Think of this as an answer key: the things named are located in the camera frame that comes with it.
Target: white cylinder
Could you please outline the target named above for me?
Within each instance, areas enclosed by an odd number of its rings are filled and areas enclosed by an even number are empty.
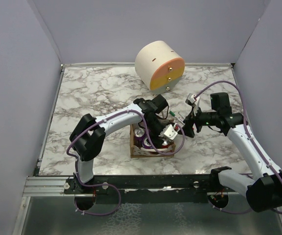
[[[184,59],[164,41],[143,47],[135,59],[135,71],[156,94],[170,91],[183,75]]]

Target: marble tabletop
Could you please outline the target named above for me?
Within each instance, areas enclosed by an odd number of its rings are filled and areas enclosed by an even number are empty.
[[[197,93],[218,81],[234,81],[229,66],[187,66],[176,87],[163,96],[170,110],[184,116],[191,110],[185,103],[188,93]],[[217,84],[201,95],[200,107],[210,110],[210,94],[227,92],[234,112],[241,111],[235,88]],[[74,158],[66,154],[69,136],[80,118],[108,114],[131,104],[136,98],[152,99],[153,95],[137,76],[134,67],[66,68],[48,133],[39,175],[71,175]],[[186,138],[181,151],[173,158],[130,158],[129,127],[110,134],[101,153],[94,159],[96,175],[203,174],[212,168],[230,166],[238,173],[250,172],[245,160],[223,134],[203,128],[201,133]],[[175,143],[179,146],[182,137]]]

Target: gray wall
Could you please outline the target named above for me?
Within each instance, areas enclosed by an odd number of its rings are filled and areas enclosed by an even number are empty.
[[[270,0],[33,0],[62,62],[134,62],[166,41],[187,62],[236,62]]]
[[[282,0],[272,0],[235,66],[254,133],[282,167]]]
[[[0,235],[40,151],[60,61],[26,0],[0,0]]]

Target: black mount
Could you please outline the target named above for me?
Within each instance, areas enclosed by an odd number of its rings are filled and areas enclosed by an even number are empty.
[[[207,193],[214,192],[209,184],[209,174],[190,174],[190,175],[95,175],[87,184],[108,184],[115,185],[121,194],[122,203],[176,203],[176,202],[195,202],[208,203]],[[64,194],[92,194],[93,188],[86,188],[79,184],[76,177],[69,178],[66,183],[69,189],[64,190]],[[159,190],[164,187],[182,188],[180,190]],[[118,203],[117,192],[108,187],[95,188],[96,204],[116,204]],[[91,198],[83,199],[82,202],[91,205]]]
[[[163,140],[158,136],[166,127],[166,124],[161,123],[156,114],[159,114],[168,106],[166,99],[162,95],[158,95],[152,100],[140,98],[133,101],[133,103],[137,104],[142,109],[142,113],[144,113],[144,118],[150,130],[150,137],[154,146],[161,147]]]
[[[79,123],[77,124],[74,131],[71,133],[69,140],[73,141],[83,131],[88,129],[90,126],[96,123],[96,118],[92,117],[91,114],[84,115]],[[81,161],[90,161],[95,158],[102,150],[104,139],[106,136],[105,129],[100,126],[96,126],[92,129],[93,134],[90,135],[88,132],[79,138],[73,149],[80,155]]]
[[[282,184],[276,175],[261,177],[248,187],[247,202],[255,212],[282,206]]]

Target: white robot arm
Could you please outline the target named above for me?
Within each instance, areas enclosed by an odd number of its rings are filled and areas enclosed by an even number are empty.
[[[248,125],[246,126],[248,133],[245,131],[243,115],[232,113],[228,94],[211,94],[212,110],[215,112],[202,112],[199,107],[199,97],[195,98],[193,94],[189,94],[186,103],[192,107],[192,110],[184,120],[185,134],[194,136],[193,124],[197,132],[201,131],[202,126],[216,126],[238,148],[253,174],[253,178],[250,179],[236,173],[228,166],[213,169],[210,178],[214,188],[218,191],[223,187],[233,189],[246,197],[249,205],[256,212],[282,206],[282,185],[274,173],[276,171],[282,178],[282,170],[264,151]],[[268,164],[262,159],[257,148],[268,160]]]

